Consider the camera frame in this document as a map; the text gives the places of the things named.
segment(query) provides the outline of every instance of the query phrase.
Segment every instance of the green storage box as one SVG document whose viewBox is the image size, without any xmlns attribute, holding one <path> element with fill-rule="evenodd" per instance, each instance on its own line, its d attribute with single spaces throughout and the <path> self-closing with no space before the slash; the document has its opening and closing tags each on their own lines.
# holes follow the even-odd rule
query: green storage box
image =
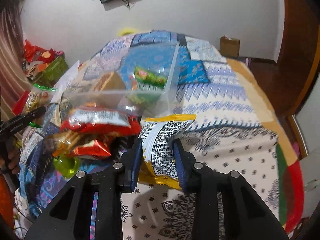
<svg viewBox="0 0 320 240">
<path fill-rule="evenodd" d="M 68 69 L 64 58 L 59 56 L 44 71 L 36 75 L 33 83 L 52 88 Z"/>
</svg>

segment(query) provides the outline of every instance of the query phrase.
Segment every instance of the beige fabric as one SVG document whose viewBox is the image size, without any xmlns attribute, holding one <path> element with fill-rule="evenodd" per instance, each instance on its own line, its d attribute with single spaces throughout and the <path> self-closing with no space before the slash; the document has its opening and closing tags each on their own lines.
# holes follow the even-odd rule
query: beige fabric
<svg viewBox="0 0 320 240">
<path fill-rule="evenodd" d="M 243 66 L 243 64 L 239 61 L 228 59 L 228 64 L 231 66 L 232 70 L 236 72 L 237 75 L 241 75 L 242 78 L 239 79 L 241 84 L 243 85 L 247 96 L 249 97 L 250 102 L 253 105 L 253 108 L 257 114 L 257 116 L 263 118 L 269 118 L 269 114 L 271 113 L 272 120 L 263 121 L 261 120 L 261 124 L 274 132 L 276 132 L 279 136 L 279 143 L 282 148 L 284 158 L 288 166 L 294 164 L 297 161 L 297 156 L 292 149 L 291 143 L 284 132 L 282 126 L 278 123 L 278 119 L 276 117 L 275 111 L 266 96 L 266 94 L 259 87 L 257 81 L 255 80 L 252 73 L 248 70 L 248 68 Z"/>
<path fill-rule="evenodd" d="M 11 109 L 31 83 L 22 71 L 23 35 L 19 14 L 19 1 L 10 0 L 0 13 L 0 86 L 1 118 L 14 116 Z"/>
</svg>

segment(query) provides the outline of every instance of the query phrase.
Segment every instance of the yellow package seal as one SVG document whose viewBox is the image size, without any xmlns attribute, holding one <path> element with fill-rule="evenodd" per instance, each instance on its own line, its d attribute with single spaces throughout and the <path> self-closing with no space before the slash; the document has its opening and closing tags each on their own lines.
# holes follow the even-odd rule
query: yellow package seal
<svg viewBox="0 0 320 240">
<path fill-rule="evenodd" d="M 145 120 L 139 135 L 143 149 L 139 182 L 181 189 L 171 145 L 195 119 L 195 114 L 174 114 Z"/>
</svg>

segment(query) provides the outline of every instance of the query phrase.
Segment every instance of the yellow object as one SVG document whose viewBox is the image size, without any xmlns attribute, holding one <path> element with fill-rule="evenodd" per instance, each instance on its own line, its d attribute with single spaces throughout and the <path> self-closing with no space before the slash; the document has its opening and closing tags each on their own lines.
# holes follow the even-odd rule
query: yellow object
<svg viewBox="0 0 320 240">
<path fill-rule="evenodd" d="M 165 117 L 160 118 L 147 118 L 145 122 L 166 122 L 166 121 L 188 121 L 192 120 L 194 121 L 196 119 L 195 114 L 173 114 Z M 171 188 L 175 189 L 181 189 L 179 186 L 178 179 L 173 179 L 167 175 L 156 175 L 154 168 L 152 166 L 152 162 L 149 160 L 146 162 L 145 156 L 143 156 L 143 161 L 140 167 L 140 173 L 139 173 L 139 182 L 141 183 L 154 183 L 159 185 L 167 185 Z"/>
<path fill-rule="evenodd" d="M 137 29 L 125 27 L 118 33 L 118 35 L 119 35 L 119 37 L 121 37 L 121 36 L 129 35 L 129 34 L 135 34 L 138 32 L 139 31 Z"/>
</svg>

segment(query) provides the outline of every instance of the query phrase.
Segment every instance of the red fabric trim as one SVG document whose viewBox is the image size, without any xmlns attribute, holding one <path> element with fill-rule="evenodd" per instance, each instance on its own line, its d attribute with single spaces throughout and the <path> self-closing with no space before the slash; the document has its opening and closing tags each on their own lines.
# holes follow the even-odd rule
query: red fabric trim
<svg viewBox="0 0 320 240">
<path fill-rule="evenodd" d="M 303 182 L 302 173 L 300 169 L 300 164 L 296 161 L 291 166 L 287 167 L 292 181 L 292 190 L 294 193 L 294 209 L 291 213 L 287 213 L 287 222 L 285 226 L 285 231 L 290 233 L 297 226 L 302 217 L 303 202 L 304 202 L 304 192 L 303 192 Z"/>
</svg>

